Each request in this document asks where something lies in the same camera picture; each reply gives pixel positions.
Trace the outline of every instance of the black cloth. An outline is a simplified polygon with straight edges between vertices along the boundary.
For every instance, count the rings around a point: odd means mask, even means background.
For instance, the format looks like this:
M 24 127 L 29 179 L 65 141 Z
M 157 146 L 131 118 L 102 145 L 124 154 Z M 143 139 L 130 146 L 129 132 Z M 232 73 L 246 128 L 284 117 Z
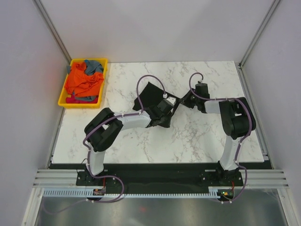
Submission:
M 146 107 L 158 105 L 163 100 L 163 94 L 164 94 L 164 91 L 162 89 L 160 89 L 159 87 L 155 86 L 154 84 L 148 82 L 146 87 L 144 88 L 144 90 L 139 95 L 139 97 L 142 101 L 144 108 L 146 108 Z M 174 111 L 171 114 L 171 116 L 173 116 L 176 109 L 179 106 L 180 99 L 170 93 L 167 93 L 167 96 L 176 98 L 176 103 L 174 105 Z M 141 110 L 141 106 L 139 104 L 138 98 L 136 98 L 134 101 L 133 110 L 134 111 Z

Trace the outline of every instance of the gray wall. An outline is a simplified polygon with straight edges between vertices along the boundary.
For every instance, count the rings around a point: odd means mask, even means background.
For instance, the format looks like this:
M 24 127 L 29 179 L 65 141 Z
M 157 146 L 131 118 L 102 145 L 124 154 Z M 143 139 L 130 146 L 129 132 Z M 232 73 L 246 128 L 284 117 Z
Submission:
M 66 61 L 31 0 L 0 7 L 0 225 L 21 224 L 44 167 Z
M 301 1 L 280 3 L 245 65 L 269 152 L 301 211 Z
M 42 0 L 71 57 L 240 61 L 272 0 Z

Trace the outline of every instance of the marble surface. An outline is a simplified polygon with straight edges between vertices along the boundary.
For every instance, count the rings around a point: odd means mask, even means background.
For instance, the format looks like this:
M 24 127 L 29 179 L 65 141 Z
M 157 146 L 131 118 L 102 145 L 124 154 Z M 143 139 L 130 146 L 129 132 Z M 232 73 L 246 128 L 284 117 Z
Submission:
M 158 76 L 167 92 L 183 97 L 189 90 L 188 80 L 194 72 L 203 73 L 212 98 L 244 95 L 232 61 L 110 64 L 101 108 L 131 111 L 136 98 L 136 83 L 145 74 Z M 195 76 L 193 86 L 197 80 L 199 77 Z M 148 81 L 160 87 L 155 79 L 145 78 L 140 83 L 140 91 Z M 65 110 L 52 163 L 81 163 L 87 157 L 88 150 L 82 144 L 84 128 L 100 110 Z M 158 126 L 122 131 L 106 151 L 104 162 L 217 162 L 222 156 L 225 140 L 220 115 L 203 114 L 196 108 L 180 105 L 168 129 Z M 254 131 L 241 151 L 240 161 L 263 161 Z

